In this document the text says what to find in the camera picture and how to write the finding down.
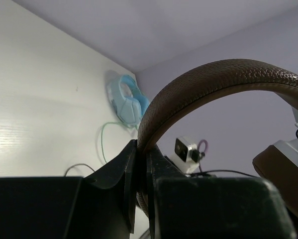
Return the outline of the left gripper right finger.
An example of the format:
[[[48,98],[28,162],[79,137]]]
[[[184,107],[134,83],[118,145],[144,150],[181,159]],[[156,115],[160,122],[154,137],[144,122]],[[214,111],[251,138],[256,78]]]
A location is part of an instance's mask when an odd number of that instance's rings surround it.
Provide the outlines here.
[[[262,178],[187,177],[158,147],[146,154],[154,239],[295,239],[277,188]]]

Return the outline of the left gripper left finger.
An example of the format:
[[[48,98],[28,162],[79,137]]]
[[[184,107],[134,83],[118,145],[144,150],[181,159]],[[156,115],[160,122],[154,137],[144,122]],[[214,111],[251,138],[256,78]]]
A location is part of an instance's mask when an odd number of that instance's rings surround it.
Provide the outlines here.
[[[0,178],[0,239],[129,238],[136,145],[88,177]]]

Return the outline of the brown silver headphones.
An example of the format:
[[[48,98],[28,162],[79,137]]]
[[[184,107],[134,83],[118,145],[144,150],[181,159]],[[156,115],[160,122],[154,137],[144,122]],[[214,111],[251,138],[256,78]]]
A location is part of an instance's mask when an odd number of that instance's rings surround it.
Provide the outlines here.
[[[137,151],[145,154],[178,120],[216,99],[245,91],[270,91],[292,106],[298,123],[298,75],[250,59],[227,59],[196,67],[163,88],[139,126]],[[298,217],[298,156],[288,144],[270,145],[253,159],[255,171],[279,190]]]

